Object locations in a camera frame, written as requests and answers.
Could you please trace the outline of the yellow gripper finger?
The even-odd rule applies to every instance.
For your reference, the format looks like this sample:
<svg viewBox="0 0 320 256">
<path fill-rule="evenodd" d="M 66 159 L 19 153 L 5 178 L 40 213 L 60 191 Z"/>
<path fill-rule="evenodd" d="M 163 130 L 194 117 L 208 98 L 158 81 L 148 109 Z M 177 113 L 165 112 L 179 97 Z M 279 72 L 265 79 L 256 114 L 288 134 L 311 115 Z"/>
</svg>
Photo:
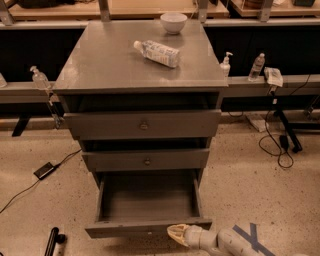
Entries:
<svg viewBox="0 0 320 256">
<path fill-rule="evenodd" d="M 186 240 L 185 240 L 185 238 L 184 238 L 184 236 L 183 236 L 182 233 L 176 234 L 176 233 L 174 233 L 174 232 L 169 232 L 168 235 L 169 235 L 174 241 L 176 241 L 178 244 L 181 244 L 181 245 L 183 245 L 183 246 L 185 246 L 185 247 L 188 247 L 188 244 L 186 243 Z"/>
<path fill-rule="evenodd" d="M 189 228 L 189 225 L 187 224 L 175 224 L 171 225 L 167 228 L 168 233 L 184 233 Z"/>
</svg>

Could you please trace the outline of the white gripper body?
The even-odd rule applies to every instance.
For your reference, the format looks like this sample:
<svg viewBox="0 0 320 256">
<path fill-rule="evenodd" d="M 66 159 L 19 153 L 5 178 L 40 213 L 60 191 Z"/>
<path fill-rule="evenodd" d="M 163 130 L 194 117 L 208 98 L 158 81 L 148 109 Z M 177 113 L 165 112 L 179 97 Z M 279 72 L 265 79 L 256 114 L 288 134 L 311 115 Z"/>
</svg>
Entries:
<svg viewBox="0 0 320 256">
<path fill-rule="evenodd" d="M 189 226 L 184 233 L 184 238 L 191 249 L 213 251 L 218 248 L 217 234 L 200 226 Z"/>
</svg>

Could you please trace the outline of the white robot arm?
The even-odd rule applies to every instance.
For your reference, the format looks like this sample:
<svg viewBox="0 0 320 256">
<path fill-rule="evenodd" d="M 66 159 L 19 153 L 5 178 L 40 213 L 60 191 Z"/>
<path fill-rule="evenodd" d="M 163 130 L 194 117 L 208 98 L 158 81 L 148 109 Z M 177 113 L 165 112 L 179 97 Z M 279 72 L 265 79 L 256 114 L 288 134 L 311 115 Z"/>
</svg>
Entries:
<svg viewBox="0 0 320 256">
<path fill-rule="evenodd" d="M 205 251 L 209 256 L 276 256 L 259 242 L 257 226 L 253 223 L 249 233 L 238 225 L 213 232 L 187 224 L 171 225 L 167 233 L 177 243 Z"/>
</svg>

